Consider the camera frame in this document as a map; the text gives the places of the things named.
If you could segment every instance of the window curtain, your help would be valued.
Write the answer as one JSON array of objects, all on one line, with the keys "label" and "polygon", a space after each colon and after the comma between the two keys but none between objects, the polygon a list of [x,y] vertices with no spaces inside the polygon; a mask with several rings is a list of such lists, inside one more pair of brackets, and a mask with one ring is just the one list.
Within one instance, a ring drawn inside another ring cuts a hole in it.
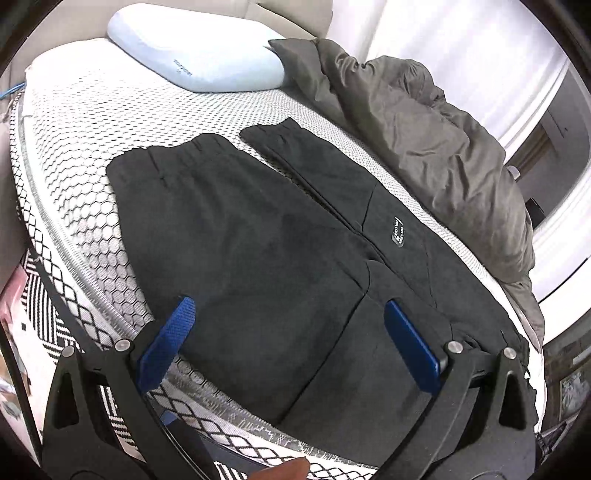
[{"label": "window curtain", "polygon": [[366,58],[381,55],[424,64],[447,100],[494,135],[507,161],[540,121],[569,66],[519,0],[387,0]]}]

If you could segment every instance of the gray comforter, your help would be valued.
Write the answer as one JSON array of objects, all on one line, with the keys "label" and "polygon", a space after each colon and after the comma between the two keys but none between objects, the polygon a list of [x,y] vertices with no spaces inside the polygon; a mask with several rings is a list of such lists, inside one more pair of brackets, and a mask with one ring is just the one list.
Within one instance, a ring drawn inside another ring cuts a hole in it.
[{"label": "gray comforter", "polygon": [[523,311],[539,349],[544,318],[529,278],[531,220],[496,139],[447,103],[414,60],[383,56],[359,64],[330,40],[269,43],[314,107],[365,142],[474,252]]}]

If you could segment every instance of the light blue pillow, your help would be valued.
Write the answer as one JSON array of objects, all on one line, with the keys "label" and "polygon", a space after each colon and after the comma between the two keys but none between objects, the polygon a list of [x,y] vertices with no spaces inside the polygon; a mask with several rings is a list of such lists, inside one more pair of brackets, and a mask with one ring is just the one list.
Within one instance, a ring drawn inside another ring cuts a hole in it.
[{"label": "light blue pillow", "polygon": [[253,20],[135,4],[111,18],[107,33],[133,58],[192,92],[268,90],[285,81],[268,44],[284,37]]}]

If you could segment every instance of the mattress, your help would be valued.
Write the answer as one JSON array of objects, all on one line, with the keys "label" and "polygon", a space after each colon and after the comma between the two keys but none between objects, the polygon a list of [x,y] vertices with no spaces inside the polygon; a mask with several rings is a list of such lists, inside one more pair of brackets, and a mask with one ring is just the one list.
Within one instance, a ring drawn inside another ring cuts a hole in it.
[{"label": "mattress", "polygon": [[[211,132],[266,163],[239,132],[289,116],[365,167],[438,234],[527,338],[501,287],[475,256],[361,142],[302,103],[295,92],[192,93],[101,38],[37,57],[11,111],[11,157],[23,220],[57,292],[96,343],[110,348],[152,320],[122,243],[115,195],[105,174],[111,159],[131,148],[171,147]],[[543,359],[531,345],[528,372],[541,424]],[[375,471],[278,431],[227,398],[181,357],[152,395],[203,434],[262,463],[306,455],[314,477],[339,480],[369,478]]]}]

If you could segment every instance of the black sweatpants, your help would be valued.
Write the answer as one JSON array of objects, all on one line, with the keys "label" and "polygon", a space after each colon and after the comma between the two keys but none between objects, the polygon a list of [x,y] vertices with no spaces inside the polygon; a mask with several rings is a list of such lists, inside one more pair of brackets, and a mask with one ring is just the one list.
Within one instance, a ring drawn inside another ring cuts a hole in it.
[{"label": "black sweatpants", "polygon": [[508,344],[527,364],[503,308],[364,168],[292,119],[241,136],[311,195],[215,134],[107,167],[150,309],[165,319],[179,295],[195,300],[181,353],[223,392],[302,441],[379,465],[430,399],[384,328],[388,300],[441,344]]}]

